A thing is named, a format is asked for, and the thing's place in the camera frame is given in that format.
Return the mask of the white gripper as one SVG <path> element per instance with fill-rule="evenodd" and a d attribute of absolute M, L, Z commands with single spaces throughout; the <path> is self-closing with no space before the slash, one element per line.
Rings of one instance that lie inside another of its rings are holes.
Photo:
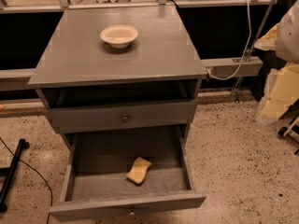
<path fill-rule="evenodd" d="M 264 96 L 258 105 L 256 120 L 269 125 L 279 120 L 299 99 L 299 0 L 265 35 L 254 48 L 276 50 L 276 55 L 288 62 L 280 70 L 271 69 Z"/>

